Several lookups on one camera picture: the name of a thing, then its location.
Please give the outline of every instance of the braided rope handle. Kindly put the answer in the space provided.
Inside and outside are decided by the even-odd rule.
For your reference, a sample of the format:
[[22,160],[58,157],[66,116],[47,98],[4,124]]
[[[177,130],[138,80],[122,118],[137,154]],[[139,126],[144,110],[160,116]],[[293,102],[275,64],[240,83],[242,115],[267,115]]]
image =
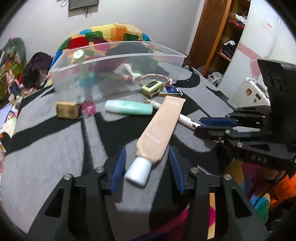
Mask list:
[[143,80],[145,80],[146,78],[149,78],[149,77],[154,77],[154,78],[160,78],[160,79],[164,79],[166,81],[166,86],[171,86],[173,85],[173,80],[165,75],[162,75],[162,74],[146,74],[146,75],[143,75],[139,78],[139,85],[141,85],[141,82]]

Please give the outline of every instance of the white pen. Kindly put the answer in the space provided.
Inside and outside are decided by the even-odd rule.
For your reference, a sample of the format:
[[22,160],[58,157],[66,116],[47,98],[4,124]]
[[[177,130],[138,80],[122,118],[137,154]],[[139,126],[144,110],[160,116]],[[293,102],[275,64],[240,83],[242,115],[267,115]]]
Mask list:
[[[154,100],[144,99],[144,102],[153,105],[153,108],[156,110],[158,110],[161,107],[161,103],[158,103]],[[179,115],[178,122],[189,127],[192,130],[195,130],[197,126],[200,126],[199,123],[194,122],[193,120],[182,114]]]

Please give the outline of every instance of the mint green tube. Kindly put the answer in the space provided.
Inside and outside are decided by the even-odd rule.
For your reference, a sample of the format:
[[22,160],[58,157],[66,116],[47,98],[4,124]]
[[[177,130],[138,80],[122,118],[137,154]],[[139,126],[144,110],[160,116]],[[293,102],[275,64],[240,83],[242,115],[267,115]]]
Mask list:
[[121,114],[151,115],[153,106],[134,101],[107,100],[105,110]]

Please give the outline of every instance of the white tube cap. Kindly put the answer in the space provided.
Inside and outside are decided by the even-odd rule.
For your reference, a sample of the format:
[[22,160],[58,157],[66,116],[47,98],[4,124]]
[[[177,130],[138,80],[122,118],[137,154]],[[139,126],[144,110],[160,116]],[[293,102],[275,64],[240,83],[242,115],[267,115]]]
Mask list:
[[138,156],[131,164],[124,177],[135,184],[144,187],[151,171],[151,162],[141,156]]

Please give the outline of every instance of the pink bunny toy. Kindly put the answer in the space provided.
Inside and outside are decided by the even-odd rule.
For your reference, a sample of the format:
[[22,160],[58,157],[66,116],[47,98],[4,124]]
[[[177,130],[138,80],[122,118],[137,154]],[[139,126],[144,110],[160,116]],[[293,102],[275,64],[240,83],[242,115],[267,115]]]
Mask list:
[[11,88],[14,86],[14,84],[17,84],[17,86],[19,87],[20,84],[19,82],[17,81],[17,79],[15,79],[15,76],[14,74],[12,73],[12,70],[10,69],[9,70],[9,73],[6,72],[6,82],[8,84],[8,93],[11,95],[12,94],[12,91],[11,91]]

